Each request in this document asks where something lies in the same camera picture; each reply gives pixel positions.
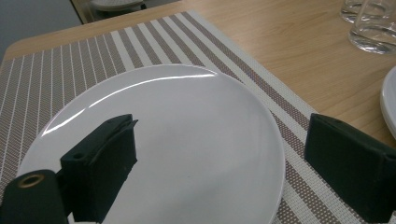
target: wooden table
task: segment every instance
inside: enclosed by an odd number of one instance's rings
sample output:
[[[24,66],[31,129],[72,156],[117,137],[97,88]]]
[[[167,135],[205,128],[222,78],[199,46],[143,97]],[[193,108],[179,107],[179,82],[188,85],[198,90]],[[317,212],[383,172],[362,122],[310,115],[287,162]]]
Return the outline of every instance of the wooden table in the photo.
[[[173,4],[40,35],[10,46],[5,60],[143,21],[194,9],[288,85],[319,113],[346,121],[396,147],[379,93],[396,55],[352,46],[341,1],[181,0]]]

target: plate rim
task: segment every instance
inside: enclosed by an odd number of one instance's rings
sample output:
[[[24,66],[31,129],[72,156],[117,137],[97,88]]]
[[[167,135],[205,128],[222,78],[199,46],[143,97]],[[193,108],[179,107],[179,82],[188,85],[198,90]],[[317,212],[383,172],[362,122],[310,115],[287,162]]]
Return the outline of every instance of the plate rim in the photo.
[[[391,81],[395,78],[396,78],[396,66],[394,66],[385,76],[384,82],[382,84],[381,97],[380,97],[380,106],[381,106],[382,115],[394,138],[396,138],[396,114],[391,113],[392,111],[391,102],[389,101],[387,95],[391,94],[390,93],[390,89],[392,88]]]

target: drinking glass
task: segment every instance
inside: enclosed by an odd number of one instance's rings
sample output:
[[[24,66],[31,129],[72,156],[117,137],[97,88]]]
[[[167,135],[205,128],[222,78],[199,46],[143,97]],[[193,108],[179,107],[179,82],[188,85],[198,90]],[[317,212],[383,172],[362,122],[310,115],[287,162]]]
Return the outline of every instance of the drinking glass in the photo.
[[[353,22],[361,9],[363,0],[344,0],[341,6],[340,16],[345,21]]]
[[[349,40],[369,52],[396,54],[396,0],[364,0]]]

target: white plate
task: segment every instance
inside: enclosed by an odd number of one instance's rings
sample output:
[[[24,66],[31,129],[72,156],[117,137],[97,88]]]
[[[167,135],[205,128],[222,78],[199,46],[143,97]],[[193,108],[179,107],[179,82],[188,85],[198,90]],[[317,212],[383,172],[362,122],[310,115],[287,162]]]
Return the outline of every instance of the white plate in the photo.
[[[396,138],[396,66],[385,77],[380,98],[382,115]]]
[[[285,175],[275,120],[244,85],[201,67],[146,67],[94,86],[44,128],[19,175],[58,171],[83,136],[127,113],[139,120],[138,162],[104,223],[271,223]]]

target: placemat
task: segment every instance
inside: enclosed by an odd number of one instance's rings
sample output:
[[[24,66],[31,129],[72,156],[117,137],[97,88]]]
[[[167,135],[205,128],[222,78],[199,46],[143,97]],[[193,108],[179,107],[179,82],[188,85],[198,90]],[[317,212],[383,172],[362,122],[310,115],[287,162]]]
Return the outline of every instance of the placemat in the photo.
[[[0,73],[1,195],[35,137],[68,102],[117,74],[168,63],[204,66],[234,77],[269,107],[286,153],[275,223],[363,222],[303,159],[315,110],[195,11],[5,61]]]

